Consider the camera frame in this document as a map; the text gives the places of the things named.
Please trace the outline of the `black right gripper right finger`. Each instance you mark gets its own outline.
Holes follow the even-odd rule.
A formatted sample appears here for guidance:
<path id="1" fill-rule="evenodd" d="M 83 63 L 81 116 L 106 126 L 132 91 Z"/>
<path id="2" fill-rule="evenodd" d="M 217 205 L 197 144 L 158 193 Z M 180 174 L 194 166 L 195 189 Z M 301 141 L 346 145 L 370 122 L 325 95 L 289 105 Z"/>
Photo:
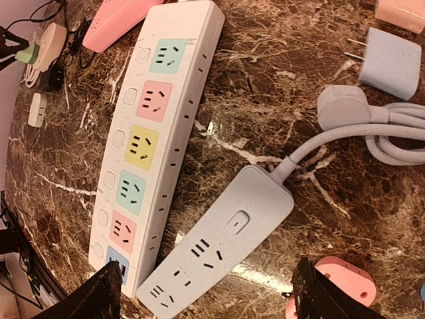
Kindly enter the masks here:
<path id="1" fill-rule="evenodd" d="M 299 260 L 292 275 L 292 284 L 298 318 L 385 319 L 343 292 L 307 257 Z"/>

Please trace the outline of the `long white power strip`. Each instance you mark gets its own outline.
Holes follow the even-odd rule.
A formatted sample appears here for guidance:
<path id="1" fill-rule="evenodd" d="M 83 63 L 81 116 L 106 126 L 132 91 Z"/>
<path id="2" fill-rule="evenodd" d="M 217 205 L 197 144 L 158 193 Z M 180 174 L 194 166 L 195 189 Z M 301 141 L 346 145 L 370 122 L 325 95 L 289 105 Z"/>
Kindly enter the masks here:
<path id="1" fill-rule="evenodd" d="M 116 101 L 97 187 L 89 263 L 119 264 L 133 298 L 153 272 L 224 25 L 212 1 L 152 7 Z"/>

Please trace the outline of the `grey-blue short power strip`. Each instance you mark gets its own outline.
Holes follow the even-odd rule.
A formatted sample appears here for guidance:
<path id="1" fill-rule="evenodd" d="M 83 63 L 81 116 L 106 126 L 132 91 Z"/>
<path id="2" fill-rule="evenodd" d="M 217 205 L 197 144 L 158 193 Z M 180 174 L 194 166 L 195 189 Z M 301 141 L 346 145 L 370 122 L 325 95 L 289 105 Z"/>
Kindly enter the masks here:
<path id="1" fill-rule="evenodd" d="M 292 193 L 257 165 L 230 182 L 137 289 L 158 318 L 174 318 L 240 264 L 292 212 Z"/>

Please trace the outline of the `pink charger block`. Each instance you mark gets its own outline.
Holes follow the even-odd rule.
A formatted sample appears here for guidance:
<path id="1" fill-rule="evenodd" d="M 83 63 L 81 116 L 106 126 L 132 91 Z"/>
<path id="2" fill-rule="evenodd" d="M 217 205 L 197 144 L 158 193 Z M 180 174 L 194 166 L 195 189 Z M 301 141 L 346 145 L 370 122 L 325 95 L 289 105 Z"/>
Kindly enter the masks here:
<path id="1" fill-rule="evenodd" d="M 380 0 L 375 7 L 375 18 L 416 34 L 424 30 L 423 0 Z"/>

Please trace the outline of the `pink triangular power strip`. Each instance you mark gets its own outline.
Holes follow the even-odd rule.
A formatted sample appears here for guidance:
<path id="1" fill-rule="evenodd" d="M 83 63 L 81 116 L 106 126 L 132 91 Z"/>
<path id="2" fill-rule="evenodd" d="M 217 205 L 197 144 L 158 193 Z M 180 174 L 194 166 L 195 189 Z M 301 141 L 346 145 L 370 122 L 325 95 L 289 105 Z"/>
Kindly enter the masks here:
<path id="1" fill-rule="evenodd" d="M 148 11 L 164 0 L 104 0 L 100 5 L 82 45 L 102 53 L 121 36 L 145 19 Z"/>

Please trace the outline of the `white square plug adapter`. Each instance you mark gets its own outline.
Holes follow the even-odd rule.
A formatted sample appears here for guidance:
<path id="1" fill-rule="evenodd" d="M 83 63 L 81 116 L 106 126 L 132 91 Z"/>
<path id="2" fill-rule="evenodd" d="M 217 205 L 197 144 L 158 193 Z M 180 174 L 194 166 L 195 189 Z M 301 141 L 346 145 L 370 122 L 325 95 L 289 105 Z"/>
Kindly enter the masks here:
<path id="1" fill-rule="evenodd" d="M 48 98 L 45 94 L 34 93 L 29 111 L 28 125 L 40 128 L 44 121 Z"/>

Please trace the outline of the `pink square adapter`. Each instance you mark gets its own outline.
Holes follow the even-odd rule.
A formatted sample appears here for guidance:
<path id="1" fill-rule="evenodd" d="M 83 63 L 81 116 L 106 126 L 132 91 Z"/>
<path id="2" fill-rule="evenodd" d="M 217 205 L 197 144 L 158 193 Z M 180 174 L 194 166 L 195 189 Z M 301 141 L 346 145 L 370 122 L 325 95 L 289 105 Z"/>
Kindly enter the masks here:
<path id="1" fill-rule="evenodd" d="M 302 258 L 292 275 L 286 318 L 382 318 L 370 308 L 377 288 L 371 275 L 328 256 L 317 263 Z"/>

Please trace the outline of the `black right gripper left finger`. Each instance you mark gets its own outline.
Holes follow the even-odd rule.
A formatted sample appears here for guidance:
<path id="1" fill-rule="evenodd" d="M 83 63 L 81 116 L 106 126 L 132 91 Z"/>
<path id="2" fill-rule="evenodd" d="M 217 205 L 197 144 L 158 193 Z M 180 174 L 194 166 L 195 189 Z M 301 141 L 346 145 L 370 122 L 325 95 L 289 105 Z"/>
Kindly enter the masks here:
<path id="1" fill-rule="evenodd" d="M 36 318 L 85 319 L 119 318 L 122 274 L 117 261 L 111 261 L 79 289 Z"/>

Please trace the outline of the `round pink power socket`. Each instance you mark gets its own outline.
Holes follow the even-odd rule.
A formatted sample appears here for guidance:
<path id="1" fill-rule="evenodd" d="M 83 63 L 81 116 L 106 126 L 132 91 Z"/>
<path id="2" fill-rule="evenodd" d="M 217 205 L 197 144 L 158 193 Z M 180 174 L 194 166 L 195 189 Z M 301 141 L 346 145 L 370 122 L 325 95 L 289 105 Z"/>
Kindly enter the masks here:
<path id="1" fill-rule="evenodd" d="M 50 64 L 56 60 L 65 44 L 67 29 L 57 23 L 51 23 L 44 31 L 39 41 L 39 54 L 33 64 L 36 70 L 45 72 Z"/>

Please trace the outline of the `blue square adapter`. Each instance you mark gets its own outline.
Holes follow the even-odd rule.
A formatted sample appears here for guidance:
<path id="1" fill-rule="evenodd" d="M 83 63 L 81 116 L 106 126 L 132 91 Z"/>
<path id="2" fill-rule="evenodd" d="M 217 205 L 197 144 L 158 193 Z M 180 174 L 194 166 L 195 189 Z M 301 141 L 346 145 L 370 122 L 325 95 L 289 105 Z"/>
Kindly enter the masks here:
<path id="1" fill-rule="evenodd" d="M 422 300 L 422 303 L 425 305 L 425 282 L 422 284 L 420 288 L 420 298 Z"/>

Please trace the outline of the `green charger plug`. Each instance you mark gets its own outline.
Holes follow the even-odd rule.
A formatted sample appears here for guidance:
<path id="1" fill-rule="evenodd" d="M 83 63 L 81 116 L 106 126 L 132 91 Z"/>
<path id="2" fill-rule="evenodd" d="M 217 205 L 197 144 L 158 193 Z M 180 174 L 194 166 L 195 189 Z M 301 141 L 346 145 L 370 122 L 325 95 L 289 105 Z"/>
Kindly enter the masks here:
<path id="1" fill-rule="evenodd" d="M 28 48 L 19 51 L 15 55 L 17 61 L 25 64 L 34 64 L 39 55 L 39 46 L 36 43 L 31 43 Z"/>

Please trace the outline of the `blue charger block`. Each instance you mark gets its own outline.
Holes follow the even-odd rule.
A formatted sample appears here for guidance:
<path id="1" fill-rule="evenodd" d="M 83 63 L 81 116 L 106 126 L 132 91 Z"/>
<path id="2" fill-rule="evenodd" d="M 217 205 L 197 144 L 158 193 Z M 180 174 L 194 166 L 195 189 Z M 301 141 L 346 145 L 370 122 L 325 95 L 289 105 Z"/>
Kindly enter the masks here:
<path id="1" fill-rule="evenodd" d="M 362 61 L 359 81 L 402 100 L 416 93 L 420 79 L 422 47 L 412 41 L 371 27 L 363 56 L 345 55 Z"/>

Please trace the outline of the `black power adapter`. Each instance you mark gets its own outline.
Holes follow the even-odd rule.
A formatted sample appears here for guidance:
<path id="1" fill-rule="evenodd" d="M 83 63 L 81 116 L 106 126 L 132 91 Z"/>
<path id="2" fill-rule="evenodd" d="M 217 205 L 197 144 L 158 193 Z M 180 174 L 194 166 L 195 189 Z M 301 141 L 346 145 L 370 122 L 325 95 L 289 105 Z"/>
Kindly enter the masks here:
<path id="1" fill-rule="evenodd" d="M 52 88 L 53 90 L 58 90 L 62 88 L 63 83 L 64 83 L 64 69 L 53 68 L 48 78 L 48 86 Z"/>

